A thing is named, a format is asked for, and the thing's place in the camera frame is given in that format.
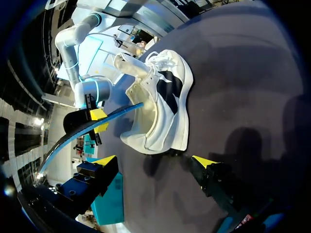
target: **white sneaker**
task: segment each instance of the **white sneaker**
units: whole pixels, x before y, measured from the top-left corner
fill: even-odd
[[[118,54],[114,61],[122,73],[136,78],[126,90],[132,104],[144,103],[135,111],[131,131],[123,133],[121,140],[145,154],[158,154],[170,148],[186,150],[189,135],[186,99],[193,84],[192,72],[175,51],[150,55],[146,64],[126,54]]]

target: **black metal bracket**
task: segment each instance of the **black metal bracket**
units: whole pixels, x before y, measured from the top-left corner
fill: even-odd
[[[91,96],[91,94],[86,94],[86,95],[84,95],[84,97],[85,97],[85,100],[86,100],[86,108],[87,108],[86,118],[87,118],[87,120],[91,121],[92,118],[91,118],[91,115],[90,115],[90,111],[93,110],[93,109],[97,109],[96,101],[95,101],[94,97]],[[90,138],[93,141],[95,141],[95,144],[97,146],[102,144],[102,141],[101,141],[101,138],[100,138],[99,134],[95,133],[94,130],[89,131],[88,134],[89,134]]]

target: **shoe tongue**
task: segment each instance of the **shoe tongue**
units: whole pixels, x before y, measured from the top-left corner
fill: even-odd
[[[116,55],[113,65],[121,73],[134,77],[145,77],[148,74],[147,66],[144,63],[124,53]]]

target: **teal box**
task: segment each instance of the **teal box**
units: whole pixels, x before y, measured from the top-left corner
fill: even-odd
[[[86,154],[94,154],[95,141],[91,139],[89,134],[84,135],[83,152]]]
[[[88,162],[99,159],[86,158]],[[103,197],[98,196],[91,204],[92,211],[99,225],[124,222],[123,176],[118,173],[109,185]]]

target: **shoe sole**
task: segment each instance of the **shoe sole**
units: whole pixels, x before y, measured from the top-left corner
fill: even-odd
[[[178,125],[171,148],[185,151],[188,145],[189,136],[189,117],[186,108],[188,93],[193,84],[193,74],[187,62],[176,53],[185,67],[185,82],[179,97]]]

